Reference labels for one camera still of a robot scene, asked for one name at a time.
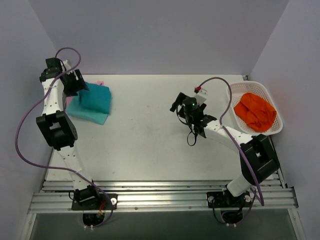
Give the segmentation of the teal t shirt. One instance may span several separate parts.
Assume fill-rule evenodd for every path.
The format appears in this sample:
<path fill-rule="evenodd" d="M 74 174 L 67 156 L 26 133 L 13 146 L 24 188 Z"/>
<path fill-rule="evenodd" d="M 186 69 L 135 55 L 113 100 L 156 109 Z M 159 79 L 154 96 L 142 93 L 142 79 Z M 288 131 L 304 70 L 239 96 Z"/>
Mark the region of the teal t shirt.
<path fill-rule="evenodd" d="M 104 85 L 86 82 L 87 90 L 79 91 L 79 105 L 88 110 L 109 114 L 112 95 L 110 88 Z"/>

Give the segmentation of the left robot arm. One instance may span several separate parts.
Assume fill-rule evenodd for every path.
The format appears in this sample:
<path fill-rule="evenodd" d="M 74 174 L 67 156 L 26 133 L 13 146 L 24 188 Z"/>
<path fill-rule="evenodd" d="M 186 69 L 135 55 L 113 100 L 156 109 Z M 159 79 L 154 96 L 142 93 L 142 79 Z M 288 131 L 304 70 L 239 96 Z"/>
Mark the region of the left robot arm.
<path fill-rule="evenodd" d="M 36 124 L 45 141 L 53 147 L 63 160 L 73 182 L 73 202 L 95 210 L 100 206 L 99 190 L 92 185 L 93 179 L 85 170 L 79 156 L 76 141 L 78 133 L 75 125 L 65 111 L 65 98 L 78 96 L 81 90 L 87 91 L 79 69 L 65 67 L 57 57 L 45 60 L 47 68 L 41 73 L 45 99 L 41 116 L 36 118 Z"/>

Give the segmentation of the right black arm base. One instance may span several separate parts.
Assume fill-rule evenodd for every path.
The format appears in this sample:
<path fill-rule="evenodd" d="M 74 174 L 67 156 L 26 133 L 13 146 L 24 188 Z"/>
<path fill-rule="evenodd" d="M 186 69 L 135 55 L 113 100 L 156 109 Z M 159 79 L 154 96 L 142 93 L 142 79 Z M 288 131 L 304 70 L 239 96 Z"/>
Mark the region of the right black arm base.
<path fill-rule="evenodd" d="M 252 203 L 252 199 L 248 191 L 237 197 L 232 196 L 228 191 L 209 191 L 206 193 L 206 198 L 208 207 L 212 209 L 248 208 Z"/>

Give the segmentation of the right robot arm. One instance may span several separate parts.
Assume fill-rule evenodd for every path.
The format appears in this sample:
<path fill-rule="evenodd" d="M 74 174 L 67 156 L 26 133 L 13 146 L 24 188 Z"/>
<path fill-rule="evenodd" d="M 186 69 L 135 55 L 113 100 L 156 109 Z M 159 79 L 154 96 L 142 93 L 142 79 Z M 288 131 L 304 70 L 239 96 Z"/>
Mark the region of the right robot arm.
<path fill-rule="evenodd" d="M 241 194 L 276 172 L 280 162 L 269 136 L 251 135 L 223 125 L 217 118 L 204 114 L 206 104 L 198 104 L 199 99 L 197 95 L 190 97 L 180 92 L 170 111 L 185 119 L 184 124 L 196 137 L 213 140 L 239 154 L 241 173 L 222 193 L 223 203 L 232 207 L 240 201 Z"/>

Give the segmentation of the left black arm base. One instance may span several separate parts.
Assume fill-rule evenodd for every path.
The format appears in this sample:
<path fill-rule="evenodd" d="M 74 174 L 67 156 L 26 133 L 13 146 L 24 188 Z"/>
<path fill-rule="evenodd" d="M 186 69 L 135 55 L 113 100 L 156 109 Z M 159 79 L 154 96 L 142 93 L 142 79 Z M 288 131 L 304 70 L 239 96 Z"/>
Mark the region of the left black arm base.
<path fill-rule="evenodd" d="M 118 204 L 118 194 L 108 194 L 111 203 L 107 200 L 106 196 L 100 193 L 100 199 L 92 198 L 84 202 L 72 202 L 71 210 L 73 211 L 98 211 L 98 210 L 115 210 Z"/>

